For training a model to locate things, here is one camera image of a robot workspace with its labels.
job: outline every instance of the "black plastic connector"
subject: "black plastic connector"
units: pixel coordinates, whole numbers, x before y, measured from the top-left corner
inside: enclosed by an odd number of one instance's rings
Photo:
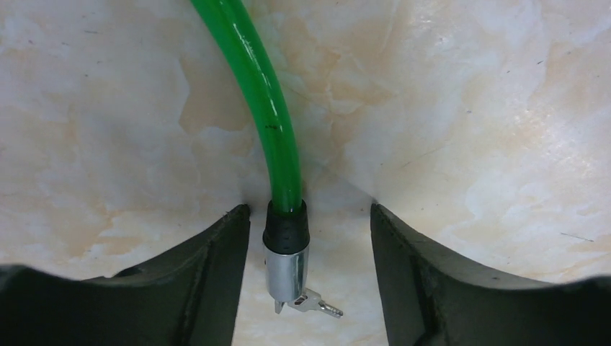
[[[269,202],[263,244],[277,254],[295,254],[305,249],[310,244],[306,202],[301,201],[301,209],[291,214],[274,212]]]

